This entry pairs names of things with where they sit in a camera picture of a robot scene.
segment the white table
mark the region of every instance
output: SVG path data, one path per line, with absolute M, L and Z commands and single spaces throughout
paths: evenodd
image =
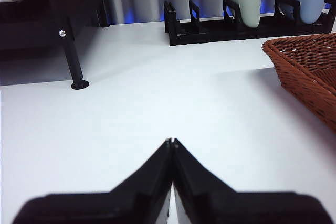
M 313 195 L 336 221 L 336 135 L 280 86 L 266 39 L 169 47 L 162 22 L 85 29 L 88 88 L 1 87 L 1 223 L 36 196 L 111 190 L 170 136 L 235 190 Z

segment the wicker basket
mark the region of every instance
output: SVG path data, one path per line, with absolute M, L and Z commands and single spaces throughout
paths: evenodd
M 336 34 L 269 40 L 282 86 L 336 132 Z

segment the stand foot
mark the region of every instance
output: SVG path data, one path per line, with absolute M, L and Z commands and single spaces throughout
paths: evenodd
M 79 89 L 84 89 L 89 85 L 89 82 L 86 80 L 81 80 L 79 83 L 73 83 L 71 85 L 72 89 L 79 90 Z

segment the basket rim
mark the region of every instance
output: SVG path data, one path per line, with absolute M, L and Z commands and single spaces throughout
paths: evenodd
M 286 38 L 278 38 L 278 39 L 272 39 L 268 40 L 263 44 L 263 50 L 264 52 L 272 58 L 272 53 L 275 54 L 276 56 L 279 56 L 283 58 L 286 62 L 291 64 L 292 66 L 296 67 L 298 70 L 300 70 L 302 73 L 304 73 L 308 78 L 316 81 L 319 85 L 321 85 L 323 88 L 328 90 L 329 92 L 332 93 L 332 95 L 336 96 L 336 89 L 325 83 L 321 78 L 315 76 L 312 72 L 310 72 L 308 69 L 306 69 L 303 65 L 297 63 L 295 60 L 288 58 L 285 54 L 280 52 L 276 47 L 275 44 L 278 42 L 284 42 L 291 40 L 292 42 L 302 42 L 303 40 L 322 40 L 325 38 L 335 38 L 336 39 L 336 33 L 332 34 L 317 34 L 317 35 L 309 35 L 309 36 L 294 36 L 294 37 L 286 37 Z

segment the bolt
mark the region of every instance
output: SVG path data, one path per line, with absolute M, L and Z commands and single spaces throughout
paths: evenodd
M 61 37 L 65 37 L 65 36 L 67 36 L 66 32 L 63 31 L 63 30 L 59 31 L 58 34 L 59 34 L 59 36 L 61 36 Z

